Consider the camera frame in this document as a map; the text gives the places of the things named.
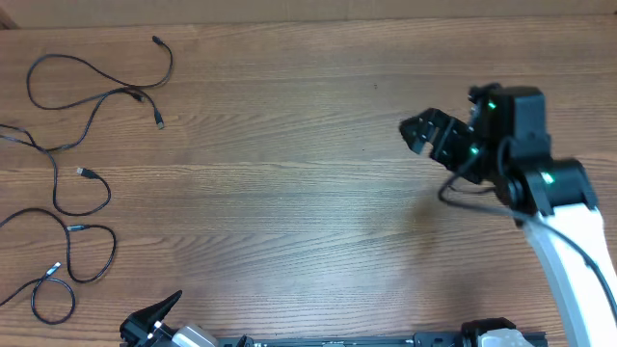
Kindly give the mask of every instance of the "wall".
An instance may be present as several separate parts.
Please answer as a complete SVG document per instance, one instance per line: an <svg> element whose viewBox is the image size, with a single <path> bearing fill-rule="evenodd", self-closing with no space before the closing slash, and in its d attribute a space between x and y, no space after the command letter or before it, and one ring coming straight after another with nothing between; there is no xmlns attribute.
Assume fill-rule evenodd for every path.
<svg viewBox="0 0 617 347"><path fill-rule="evenodd" d="M0 0L20 28L607 14L616 0Z"/></svg>

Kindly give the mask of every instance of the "table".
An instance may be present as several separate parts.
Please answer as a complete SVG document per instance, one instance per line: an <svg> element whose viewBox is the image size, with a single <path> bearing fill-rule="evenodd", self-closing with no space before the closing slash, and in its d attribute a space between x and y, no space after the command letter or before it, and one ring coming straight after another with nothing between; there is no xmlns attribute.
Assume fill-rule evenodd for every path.
<svg viewBox="0 0 617 347"><path fill-rule="evenodd" d="M132 311L177 289L172 327L194 322L215 336L360 336L458 330L508 317L524 331L565 335L547 281L512 221L445 207L439 164L411 153L398 123L438 107L463 119L468 86L538 86L547 96L555 157L575 156L598 193L617 252L617 17L416 19L182 25L0 32L0 122L50 147L75 140L94 105L43 111L25 75L44 53L79 56L132 83L172 80L149 106L109 97L84 143L56 155L59 201L87 210L69 224L103 224L119 237L109 273L74 284L63 325L32 315L29 293L0 308L0 341L19 346L112 346ZM35 97L60 105L115 84L72 62L44 63ZM0 216L51 205L49 161L0 142ZM64 261L49 219L0 230L0 297ZM104 231L75 233L78 275L110 250ZM66 269L58 278L68 280ZM68 308L41 288L40 310Z"/></svg>

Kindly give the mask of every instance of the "tabletop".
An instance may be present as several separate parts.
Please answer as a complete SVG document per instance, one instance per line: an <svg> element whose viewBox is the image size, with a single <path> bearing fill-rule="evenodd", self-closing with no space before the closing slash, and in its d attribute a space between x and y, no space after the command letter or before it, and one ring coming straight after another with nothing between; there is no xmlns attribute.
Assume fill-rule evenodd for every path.
<svg viewBox="0 0 617 347"><path fill-rule="evenodd" d="M102 279L73 283L74 315L46 326L26 290L0 307L0 344L112 346L126 316L178 289L166 322L215 336L317 337L456 331L507 317L523 331L565 335L547 280L511 220L439 203L448 172L410 152L398 123L428 107L466 120L468 87L497 81L546 95L555 157L580 160L617 252L617 16L414 19L0 31L0 123L53 147L77 140L94 103L44 111L28 99L30 64L83 58L134 84L174 71L147 104L112 95L78 147L54 154L0 142L0 219L43 207L68 224L118 235ZM61 59L32 77L58 106L117 85ZM485 198L486 203L498 204ZM23 216L4 226L0 299L66 258L62 229ZM101 230L74 233L77 275L111 250ZM40 311L61 317L68 294L41 287Z"/></svg>

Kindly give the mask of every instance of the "wooden table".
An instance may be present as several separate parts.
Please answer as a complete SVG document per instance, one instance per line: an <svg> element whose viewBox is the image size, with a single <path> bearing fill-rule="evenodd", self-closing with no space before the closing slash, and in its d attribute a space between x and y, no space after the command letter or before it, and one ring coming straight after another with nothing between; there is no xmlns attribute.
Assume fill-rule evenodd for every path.
<svg viewBox="0 0 617 347"><path fill-rule="evenodd" d="M77 310L48 327L29 293L0 308L0 344L112 346L132 311L177 289L171 326L216 336L359 336L458 330L504 316L565 345L533 251L512 221L447 208L447 171L411 153L398 123L427 107L466 118L468 86L541 88L554 155L583 162L617 251L617 17L421 19L0 32L0 122L56 146L75 140L94 105L43 111L25 75L38 56L65 53L133 83L174 75L151 92L167 127L125 95L111 96L84 143L56 156L59 200L72 210L112 202L69 224L112 227L108 275L74 284ZM60 105L115 85L72 62L35 72L33 90ZM0 218L51 205L49 161L0 142ZM23 217L0 231L0 297L65 260L59 227ZM110 250L102 231L73 236L78 275ZM66 269L58 277L68 280ZM58 318L67 293L43 287Z"/></svg>

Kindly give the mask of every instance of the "robotic arm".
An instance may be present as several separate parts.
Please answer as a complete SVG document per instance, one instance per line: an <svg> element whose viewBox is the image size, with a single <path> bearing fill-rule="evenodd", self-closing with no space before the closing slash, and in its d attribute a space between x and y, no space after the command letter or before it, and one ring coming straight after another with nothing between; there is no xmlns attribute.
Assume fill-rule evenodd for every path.
<svg viewBox="0 0 617 347"><path fill-rule="evenodd" d="M598 199L576 159L550 155L545 98L537 88L502 88L499 84L469 91L471 120L464 123L437 109L404 120L400 132L420 154L433 145L430 158L454 172L440 189L440 200L454 207L508 216L524 230L537 254L557 302L571 346L617 343L617 276L604 238ZM489 181L508 208L450 200L462 177ZM402 337L340 340L217 340L197 326L173 330L162 323L181 291L131 314L121 325L127 347L546 347L543 333L521 334L504 318L469 322L459 333L417 333Z"/></svg>

